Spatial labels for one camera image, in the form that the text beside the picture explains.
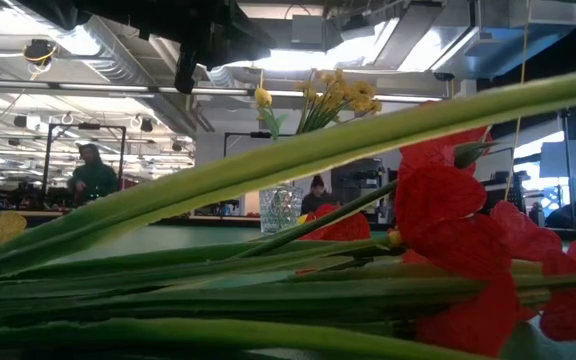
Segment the ceiling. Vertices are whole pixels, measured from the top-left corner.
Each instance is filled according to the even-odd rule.
[[[174,83],[178,43],[156,36],[144,40],[135,28],[97,17],[76,31],[66,32],[17,7],[15,1],[3,3],[14,7],[0,8],[0,80],[148,86]],[[412,41],[408,44],[401,40],[401,31],[406,16],[414,15],[410,0],[350,3],[306,0],[298,6],[280,0],[242,1],[242,9],[277,40],[279,49],[273,50],[271,58],[257,62],[235,63],[211,71],[198,66],[194,73],[196,87],[253,89],[262,78],[259,68],[264,68],[265,88],[292,91],[295,82],[311,77],[313,67],[330,70],[342,67],[351,82],[361,79],[374,85],[379,94],[409,97],[405,101],[385,102],[384,112],[413,106],[425,98],[449,97],[460,90],[462,78],[458,76],[449,84],[425,70],[430,70],[475,28],[471,2],[417,3],[439,4],[440,8],[415,15],[420,16],[412,19],[415,21],[408,20],[414,22],[413,27],[404,29],[408,31],[403,33],[404,40]],[[296,35],[298,26],[295,27],[294,21],[303,20],[297,15],[308,13],[328,19],[326,38],[320,44],[327,52],[304,51],[295,43],[295,36],[303,34]],[[342,20],[362,13],[374,34],[344,42],[340,37]],[[399,35],[399,42],[393,43],[393,33]],[[56,47],[48,67],[37,67],[22,56],[24,47],[33,39],[48,40]],[[398,51],[408,55],[401,56]],[[395,57],[401,58],[401,64],[393,67],[388,61]],[[276,113],[288,115],[282,132],[294,132],[302,105],[300,98],[273,99]],[[25,116],[30,125],[16,126],[15,118],[20,116]],[[352,116],[349,111],[341,113],[342,118]],[[141,124],[148,119],[152,119],[152,131],[142,131]],[[51,147],[55,155],[51,156],[49,179],[60,182],[69,176],[78,159],[77,145],[84,142],[97,143],[105,161],[118,167],[120,131],[79,129],[81,123],[125,127],[124,173],[136,180],[157,178],[193,166],[196,133],[260,129],[255,103],[250,97],[159,93],[133,96],[121,90],[89,93],[77,89],[52,94],[37,93],[32,88],[14,92],[0,89],[0,181],[41,179],[49,124],[57,125],[53,135],[59,134]],[[173,150],[173,144],[180,148]]]

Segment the cable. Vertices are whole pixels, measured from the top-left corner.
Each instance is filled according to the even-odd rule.
[[[530,1],[531,0],[526,0],[526,5],[528,6],[528,17],[526,19],[526,24],[524,25],[524,49],[521,54],[521,79],[520,79],[521,85],[523,85],[524,82],[526,81],[526,49],[528,48],[528,24],[532,16],[532,8],[530,6]],[[512,178],[514,176],[515,150],[519,146],[520,129],[521,129],[521,116],[517,118],[517,128],[515,129],[515,144],[512,147],[513,161],[510,162],[510,171],[508,171],[508,179],[506,181],[506,192],[504,193],[505,201],[508,201],[508,194],[510,193],[510,184],[512,184]]]
[[[312,14],[310,13],[310,10],[308,10],[305,6],[303,6],[302,4],[296,4],[296,3],[292,3],[290,4],[290,6],[288,6],[288,9],[286,9],[286,13],[284,14],[284,20],[288,19],[288,13],[290,12],[290,9],[292,9],[293,6],[299,6],[300,8],[304,9],[304,11],[306,11],[306,13],[308,14],[308,16],[312,16]]]

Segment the dark hair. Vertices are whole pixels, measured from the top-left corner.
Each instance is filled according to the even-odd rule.
[[[324,180],[321,178],[321,175],[315,175],[312,177],[312,182],[310,183],[310,188],[318,187],[318,186],[325,186]]]
[[[99,155],[99,148],[95,144],[85,144],[79,146],[79,155],[83,155],[84,150],[91,150],[95,156],[95,161],[101,163],[101,155]]]

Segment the green stem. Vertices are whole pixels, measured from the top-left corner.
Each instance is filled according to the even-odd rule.
[[[294,241],[285,246],[272,250],[267,255],[278,255],[293,251],[317,249],[333,245],[335,241]],[[236,256],[243,251],[250,250],[259,244],[256,242],[197,246],[185,249],[151,251],[140,254],[112,256],[101,259],[74,261],[69,263],[46,265],[32,270],[19,273],[14,276],[0,278],[6,280],[30,280],[30,279],[68,279],[85,276],[108,275],[123,271],[138,271],[153,268],[162,268],[174,265],[207,263],[211,261],[225,260]],[[375,257],[395,256],[401,254],[402,249],[396,248],[385,250],[380,248],[368,248],[349,251],[337,256],[348,257]]]
[[[115,289],[138,289],[152,286],[192,287],[228,276],[263,272],[300,264],[320,257],[348,251],[386,246],[388,237],[345,242],[286,254],[231,259],[200,265],[178,265],[140,271],[125,271],[94,277],[71,278],[69,281],[43,280],[33,282],[0,282],[0,299],[80,296]]]
[[[348,204],[340,207],[339,209],[336,209],[335,211],[325,216],[322,216],[318,219],[307,222],[305,224],[296,226],[294,228],[286,229],[277,234],[265,237],[263,238],[263,240],[267,241],[257,245],[256,247],[250,250],[242,252],[241,254],[238,255],[238,257],[245,258],[250,256],[257,256],[264,254],[268,251],[271,251],[273,249],[276,249],[280,246],[286,245],[291,241],[297,240],[306,234],[310,234],[311,232],[319,229],[322,226],[328,225],[333,221],[341,219],[344,216],[348,216],[358,212],[367,204],[370,204],[395,191],[396,188],[397,188],[397,181],[395,180],[371,192],[370,194],[367,194],[365,196],[362,196],[358,199],[349,202]]]
[[[484,359],[412,341],[317,326],[283,325],[240,320],[114,319],[90,325],[53,323],[0,329],[0,350],[77,346],[121,348],[158,346],[235,346],[247,349],[294,348],[334,351],[359,358]]]
[[[570,106],[576,106],[576,73],[294,136],[115,193],[30,229],[0,245],[0,276],[114,240],[165,217],[355,159]]]

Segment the pipe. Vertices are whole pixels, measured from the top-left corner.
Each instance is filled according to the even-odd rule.
[[[211,71],[206,71],[208,79],[213,85],[217,87],[225,88],[237,88],[240,87],[237,81],[232,77],[230,69],[226,66],[217,66]]]
[[[77,26],[71,31],[58,28],[42,16],[14,0],[3,0],[17,13],[43,26],[48,35],[59,46],[76,55],[101,56],[113,61],[91,61],[87,65],[99,75],[108,79],[111,84],[146,84],[154,85],[155,81],[148,72],[135,60],[128,49],[117,39],[115,34],[97,17],[93,16],[85,25]],[[144,106],[152,108],[157,116],[172,131],[194,136],[196,126],[176,105],[162,94],[152,98],[138,98]]]

